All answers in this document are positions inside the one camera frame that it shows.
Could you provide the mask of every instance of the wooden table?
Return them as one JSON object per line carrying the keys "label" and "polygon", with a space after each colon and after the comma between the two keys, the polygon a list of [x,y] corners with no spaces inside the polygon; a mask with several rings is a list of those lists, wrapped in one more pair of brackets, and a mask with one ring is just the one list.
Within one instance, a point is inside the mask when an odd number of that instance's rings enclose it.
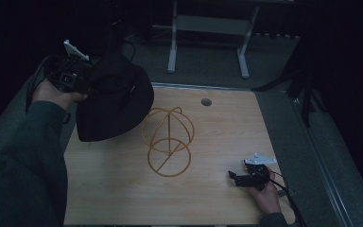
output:
{"label": "wooden table", "polygon": [[[190,166],[176,177],[155,173],[148,164],[149,146],[142,136],[142,124],[94,143],[80,142],[74,130],[65,152],[69,175],[65,224],[258,223],[262,214],[250,194],[246,188],[236,187],[228,176],[228,170],[246,174],[243,160],[255,152],[274,157],[255,94],[164,87],[155,87],[154,91],[153,108],[180,107],[194,125],[194,138],[188,146]],[[202,105],[203,98],[209,98],[212,105]],[[145,123],[148,144],[161,121],[154,116]],[[167,123],[165,120],[153,142],[167,136]],[[191,135],[188,120],[184,124]],[[171,118],[169,125],[171,137],[188,142],[188,134],[176,118]],[[151,163],[157,167],[164,162],[164,155],[169,156],[152,152]],[[187,163],[188,152],[184,149],[171,155],[160,172],[177,173]],[[280,172],[277,164],[269,167]],[[281,183],[282,179],[277,177],[276,181]],[[281,198],[281,205],[287,222],[294,222],[286,197]]]}

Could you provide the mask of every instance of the black cable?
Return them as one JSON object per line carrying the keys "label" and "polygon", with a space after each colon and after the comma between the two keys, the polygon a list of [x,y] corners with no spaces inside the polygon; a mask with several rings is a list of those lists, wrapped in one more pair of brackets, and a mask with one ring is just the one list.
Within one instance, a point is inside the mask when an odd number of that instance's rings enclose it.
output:
{"label": "black cable", "polygon": [[130,42],[130,41],[124,41],[126,44],[130,44],[131,46],[132,46],[132,48],[133,48],[133,51],[132,51],[132,54],[131,54],[131,57],[130,57],[130,59],[129,59],[129,61],[130,62],[132,62],[132,60],[134,59],[134,55],[135,55],[135,45],[132,43],[132,42]]}
{"label": "black cable", "polygon": [[35,92],[35,89],[38,87],[38,85],[43,81],[43,79],[40,79],[40,81],[37,81],[37,77],[39,76],[41,70],[44,68],[45,64],[50,61],[53,58],[61,59],[61,56],[58,55],[48,55],[46,56],[38,65],[37,69],[35,70],[31,81],[27,85],[27,92],[26,92],[26,113],[28,112],[28,108],[31,105],[32,101],[32,95]]}
{"label": "black cable", "polygon": [[[285,180],[285,177],[284,177],[284,176],[282,176],[282,174],[280,174],[280,173],[276,173],[276,172],[273,172],[273,173],[275,173],[275,174],[277,174],[277,175],[281,176],[281,177],[284,179],[285,185],[287,185],[287,182],[286,182],[286,180]],[[299,207],[297,206],[296,202],[293,200],[293,198],[292,198],[292,196],[291,196],[291,194],[290,194],[290,191],[289,191],[288,187],[287,187],[287,186],[282,186],[281,184],[279,184],[279,183],[277,183],[277,182],[273,181],[272,179],[268,179],[268,180],[269,180],[270,182],[272,182],[272,183],[274,183],[274,184],[278,185],[281,189],[283,189],[283,190],[285,191],[285,194],[286,194],[286,196],[287,196],[288,202],[290,202],[291,209],[293,210],[294,215],[296,216],[296,220],[297,220],[297,222],[298,222],[299,226],[301,226],[301,227],[306,227],[307,225],[306,225],[306,223],[305,223],[305,220],[304,220],[304,218],[303,218],[303,215],[302,215],[302,213],[300,212]]]}

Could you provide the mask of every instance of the dark floor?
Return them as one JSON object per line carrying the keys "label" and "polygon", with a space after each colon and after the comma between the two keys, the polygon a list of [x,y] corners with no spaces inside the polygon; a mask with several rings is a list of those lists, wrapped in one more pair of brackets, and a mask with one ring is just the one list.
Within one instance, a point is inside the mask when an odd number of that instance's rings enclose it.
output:
{"label": "dark floor", "polygon": [[[167,34],[167,30],[159,30],[152,43],[138,34],[128,38],[135,45],[133,62],[147,70],[152,82],[222,89],[250,90],[278,78],[298,41],[253,36],[246,53],[251,76],[242,79],[234,48],[200,44],[183,36],[176,72],[168,74]],[[125,55],[130,57],[132,50],[126,45]],[[300,99],[284,93],[288,85],[286,82],[256,95],[279,166],[307,226],[363,226],[363,182],[333,120],[314,105],[311,127],[307,128],[300,118]],[[24,94],[25,89],[0,118],[0,141],[10,136],[24,116]],[[63,129],[64,147],[73,127],[74,122]]]}

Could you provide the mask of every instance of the gray jacket sleeve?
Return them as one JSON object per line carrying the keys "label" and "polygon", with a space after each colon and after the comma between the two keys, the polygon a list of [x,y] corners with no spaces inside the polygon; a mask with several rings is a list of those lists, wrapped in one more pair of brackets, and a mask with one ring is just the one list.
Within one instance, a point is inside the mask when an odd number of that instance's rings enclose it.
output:
{"label": "gray jacket sleeve", "polygon": [[67,172],[60,143],[65,111],[33,103],[0,150],[0,226],[62,226]]}

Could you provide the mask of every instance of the black fabric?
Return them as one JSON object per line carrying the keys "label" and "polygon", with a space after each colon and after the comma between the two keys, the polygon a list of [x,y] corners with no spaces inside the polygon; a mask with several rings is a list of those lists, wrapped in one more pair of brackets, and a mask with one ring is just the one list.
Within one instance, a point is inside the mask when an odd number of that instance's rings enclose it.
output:
{"label": "black fabric", "polygon": [[125,133],[144,120],[154,98],[146,71],[111,53],[87,79],[93,91],[78,104],[78,138],[101,141]]}

